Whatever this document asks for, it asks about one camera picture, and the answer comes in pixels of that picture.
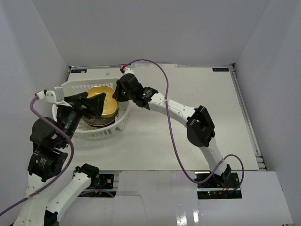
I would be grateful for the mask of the yellow square panda plate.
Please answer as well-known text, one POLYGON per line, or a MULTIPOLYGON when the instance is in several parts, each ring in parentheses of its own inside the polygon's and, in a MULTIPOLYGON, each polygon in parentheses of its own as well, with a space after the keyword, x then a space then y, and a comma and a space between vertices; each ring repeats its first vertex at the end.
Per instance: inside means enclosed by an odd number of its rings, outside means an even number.
POLYGON ((103 118, 112 117, 119 108, 119 102, 113 98, 115 90, 111 86, 93 86, 88 91, 88 98, 105 93, 106 97, 103 105, 103 118))

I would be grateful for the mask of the grey reindeer plate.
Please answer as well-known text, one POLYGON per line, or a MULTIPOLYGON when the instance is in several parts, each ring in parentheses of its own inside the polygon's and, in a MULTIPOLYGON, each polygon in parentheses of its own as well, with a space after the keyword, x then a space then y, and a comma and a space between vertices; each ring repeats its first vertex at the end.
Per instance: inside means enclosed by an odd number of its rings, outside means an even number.
POLYGON ((102 118, 102 117, 96 117, 96 118, 86 118, 82 117, 82 120, 87 124, 92 127, 104 127, 107 125, 110 125, 114 123, 115 118, 102 118))

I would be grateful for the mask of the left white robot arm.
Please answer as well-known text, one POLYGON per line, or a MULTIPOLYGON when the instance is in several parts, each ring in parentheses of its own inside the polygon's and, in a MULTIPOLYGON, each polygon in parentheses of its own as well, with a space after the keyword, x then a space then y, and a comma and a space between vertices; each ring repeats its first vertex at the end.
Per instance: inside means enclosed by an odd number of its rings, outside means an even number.
POLYGON ((53 184, 67 170, 73 157, 71 141, 83 116, 101 116, 106 94, 93 97, 87 92, 57 100, 54 92, 41 91, 30 102, 30 110, 38 117, 32 126, 30 141, 33 153, 28 165, 28 184, 15 226, 57 226, 60 216, 86 188, 99 184, 99 169, 85 163, 76 167, 71 182, 50 201, 53 184), (57 120, 42 116, 33 105, 45 99, 58 106, 57 120))

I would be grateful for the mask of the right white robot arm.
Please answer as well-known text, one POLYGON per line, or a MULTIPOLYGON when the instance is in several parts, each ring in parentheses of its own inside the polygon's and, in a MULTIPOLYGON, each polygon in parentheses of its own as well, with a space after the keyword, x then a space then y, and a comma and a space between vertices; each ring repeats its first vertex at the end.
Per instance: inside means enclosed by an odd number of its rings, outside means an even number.
POLYGON ((143 87, 133 72, 122 71, 122 74, 116 82, 113 98, 119 102, 131 100, 140 108, 164 114, 182 124, 188 141, 201 150, 213 173, 209 179, 216 187, 225 187, 230 181, 231 167, 223 161, 208 110, 204 106, 194 108, 167 100, 154 88, 143 87))

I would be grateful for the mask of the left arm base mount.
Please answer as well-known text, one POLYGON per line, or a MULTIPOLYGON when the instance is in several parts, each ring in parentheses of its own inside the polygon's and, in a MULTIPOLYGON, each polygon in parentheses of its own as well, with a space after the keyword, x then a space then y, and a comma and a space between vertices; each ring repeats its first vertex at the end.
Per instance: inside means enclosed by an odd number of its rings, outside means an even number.
POLYGON ((79 197, 86 198, 114 198, 116 191, 114 189, 114 175, 100 174, 99 182, 93 187, 89 187, 80 193, 79 197))

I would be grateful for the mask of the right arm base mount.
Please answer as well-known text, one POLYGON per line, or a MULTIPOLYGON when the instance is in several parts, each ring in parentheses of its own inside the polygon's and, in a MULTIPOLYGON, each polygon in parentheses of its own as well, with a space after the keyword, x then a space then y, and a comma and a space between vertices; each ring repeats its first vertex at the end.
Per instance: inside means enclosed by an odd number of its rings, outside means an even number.
POLYGON ((238 174, 236 172, 232 172, 225 184, 219 185, 213 181, 213 179, 209 179, 204 184, 197 185, 197 195, 199 200, 226 200, 226 199, 242 199, 242 192, 240 187, 233 191, 238 187, 240 183, 238 174))

